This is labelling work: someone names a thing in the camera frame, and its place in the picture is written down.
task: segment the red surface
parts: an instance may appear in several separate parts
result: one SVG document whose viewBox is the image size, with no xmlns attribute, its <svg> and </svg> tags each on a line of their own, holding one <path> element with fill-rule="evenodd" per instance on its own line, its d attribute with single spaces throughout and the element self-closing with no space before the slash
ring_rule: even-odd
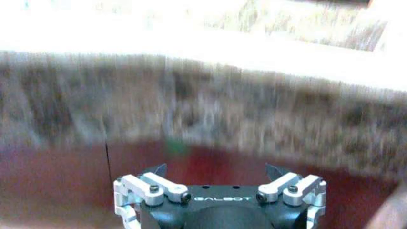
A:
<svg viewBox="0 0 407 229">
<path fill-rule="evenodd" d="M 110 206 L 105 146 L 1 150 L 0 187 L 22 199 Z"/>
<path fill-rule="evenodd" d="M 74 203 L 111 209 L 110 177 L 137 174 L 167 164 L 166 177 L 185 185 L 258 185 L 268 183 L 264 163 L 284 166 L 326 181 L 326 210 L 320 228 L 361 228 L 390 194 L 394 183 L 202 147 L 173 147 L 163 142 L 109 144 L 69 150 L 0 151 L 0 190 L 55 204 Z"/>
</svg>

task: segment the metal bracket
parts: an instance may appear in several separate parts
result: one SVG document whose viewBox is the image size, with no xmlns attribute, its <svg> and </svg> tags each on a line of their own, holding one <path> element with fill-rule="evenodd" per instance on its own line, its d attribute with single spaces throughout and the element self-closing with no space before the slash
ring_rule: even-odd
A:
<svg viewBox="0 0 407 229">
<path fill-rule="evenodd" d="M 313 229 L 317 218 L 325 214 L 325 181 L 314 175 L 308 175 L 297 184 L 282 191 L 282 202 L 298 206 L 309 204 L 306 229 Z"/>
<path fill-rule="evenodd" d="M 282 190 L 289 186 L 297 183 L 300 177 L 294 173 L 286 173 L 273 182 L 265 185 L 260 185 L 257 188 L 256 199 L 260 203 L 274 202 L 278 198 Z"/>
<path fill-rule="evenodd" d="M 163 194 L 166 195 L 169 201 L 181 204 L 186 204 L 189 202 L 190 194 L 187 193 L 187 188 L 185 185 L 175 184 L 150 172 L 143 173 L 139 179 L 150 185 L 157 185 L 163 190 Z"/>
<path fill-rule="evenodd" d="M 114 192 L 114 213 L 122 218 L 125 229 L 139 229 L 139 223 L 135 219 L 135 211 L 130 204 L 141 203 L 149 206 L 159 205 L 163 201 L 163 191 L 139 180 L 133 175 L 125 175 L 113 182 Z"/>
</svg>

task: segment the screw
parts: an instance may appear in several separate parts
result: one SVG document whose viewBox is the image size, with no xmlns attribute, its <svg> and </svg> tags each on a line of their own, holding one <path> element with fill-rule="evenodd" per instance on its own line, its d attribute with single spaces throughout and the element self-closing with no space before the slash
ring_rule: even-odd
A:
<svg viewBox="0 0 407 229">
<path fill-rule="evenodd" d="M 266 197 L 262 193 L 257 193 L 256 194 L 256 200 L 257 202 L 261 204 L 261 203 L 265 203 L 266 202 Z"/>
<path fill-rule="evenodd" d="M 296 193 L 298 191 L 298 188 L 294 185 L 289 185 L 288 192 Z"/>
<path fill-rule="evenodd" d="M 150 185 L 150 186 L 149 186 L 149 192 L 150 192 L 150 193 L 157 193 L 158 190 L 159 190 L 159 187 L 158 187 L 157 185 Z"/>
<path fill-rule="evenodd" d="M 185 192 L 181 197 L 179 197 L 179 203 L 181 204 L 186 204 L 190 200 L 190 194 L 187 192 Z"/>
</svg>

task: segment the blurry background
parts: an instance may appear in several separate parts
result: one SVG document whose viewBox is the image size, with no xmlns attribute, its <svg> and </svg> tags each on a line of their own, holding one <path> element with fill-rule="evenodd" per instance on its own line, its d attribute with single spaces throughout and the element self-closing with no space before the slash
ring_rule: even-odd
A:
<svg viewBox="0 0 407 229">
<path fill-rule="evenodd" d="M 0 15 L 3 155 L 166 139 L 405 178 L 401 2 L 15 0 Z"/>
</svg>

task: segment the green object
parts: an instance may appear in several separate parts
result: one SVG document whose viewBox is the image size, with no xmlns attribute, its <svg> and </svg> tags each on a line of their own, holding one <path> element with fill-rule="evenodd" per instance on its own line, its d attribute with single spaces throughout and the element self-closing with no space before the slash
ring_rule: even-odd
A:
<svg viewBox="0 0 407 229">
<path fill-rule="evenodd" d="M 181 140 L 165 139 L 165 150 L 170 156 L 182 156 L 187 153 L 189 147 Z"/>
</svg>

